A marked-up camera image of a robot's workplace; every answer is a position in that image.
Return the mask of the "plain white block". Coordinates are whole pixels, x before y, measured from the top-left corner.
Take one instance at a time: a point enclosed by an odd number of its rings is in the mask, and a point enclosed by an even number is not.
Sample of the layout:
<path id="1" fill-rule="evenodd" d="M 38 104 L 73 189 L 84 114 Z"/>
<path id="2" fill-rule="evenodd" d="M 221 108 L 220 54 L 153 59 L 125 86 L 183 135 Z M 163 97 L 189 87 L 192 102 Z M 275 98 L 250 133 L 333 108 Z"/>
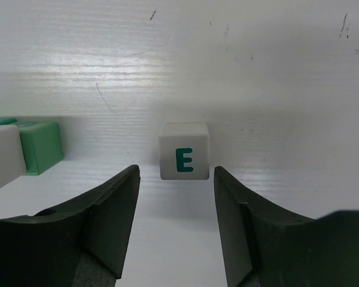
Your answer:
<path id="1" fill-rule="evenodd" d="M 0 188 L 25 172 L 19 128 L 15 125 L 0 126 Z"/>

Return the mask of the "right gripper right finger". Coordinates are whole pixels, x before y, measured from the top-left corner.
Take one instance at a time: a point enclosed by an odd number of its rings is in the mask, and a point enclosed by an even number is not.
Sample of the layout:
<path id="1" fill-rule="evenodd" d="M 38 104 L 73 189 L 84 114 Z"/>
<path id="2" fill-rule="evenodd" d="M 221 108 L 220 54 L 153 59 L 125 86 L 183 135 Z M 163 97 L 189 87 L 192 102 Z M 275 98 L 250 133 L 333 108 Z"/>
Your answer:
<path id="1" fill-rule="evenodd" d="M 214 194 L 229 286 L 359 286 L 359 210 L 312 219 L 272 203 L 225 168 Z"/>

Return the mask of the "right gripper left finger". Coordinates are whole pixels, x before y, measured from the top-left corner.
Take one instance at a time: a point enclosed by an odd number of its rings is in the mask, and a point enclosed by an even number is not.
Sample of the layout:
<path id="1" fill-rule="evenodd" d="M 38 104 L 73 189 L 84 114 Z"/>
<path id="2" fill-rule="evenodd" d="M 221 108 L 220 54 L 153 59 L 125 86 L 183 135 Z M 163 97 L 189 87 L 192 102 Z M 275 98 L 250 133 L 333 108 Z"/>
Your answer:
<path id="1" fill-rule="evenodd" d="M 0 219 L 0 286 L 114 286 L 138 201 L 135 164 L 33 216 Z"/>

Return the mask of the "light green G block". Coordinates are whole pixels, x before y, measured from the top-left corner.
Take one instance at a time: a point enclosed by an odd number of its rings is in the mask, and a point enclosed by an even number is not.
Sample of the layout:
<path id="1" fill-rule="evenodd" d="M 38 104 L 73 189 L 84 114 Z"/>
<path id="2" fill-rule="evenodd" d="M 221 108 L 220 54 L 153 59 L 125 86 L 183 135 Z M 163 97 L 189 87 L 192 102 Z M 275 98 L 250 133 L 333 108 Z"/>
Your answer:
<path id="1" fill-rule="evenodd" d="M 55 121 L 19 121 L 25 175 L 37 176 L 64 159 L 59 124 Z"/>

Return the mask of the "white E block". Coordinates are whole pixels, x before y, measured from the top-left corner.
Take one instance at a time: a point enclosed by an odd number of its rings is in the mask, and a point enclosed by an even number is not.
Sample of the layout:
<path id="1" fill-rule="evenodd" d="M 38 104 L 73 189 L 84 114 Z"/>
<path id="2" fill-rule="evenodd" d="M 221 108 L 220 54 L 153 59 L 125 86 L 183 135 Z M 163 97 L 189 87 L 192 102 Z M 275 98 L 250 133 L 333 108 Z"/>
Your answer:
<path id="1" fill-rule="evenodd" d="M 205 123 L 166 123 L 159 134 L 162 180 L 209 178 L 210 135 Z"/>

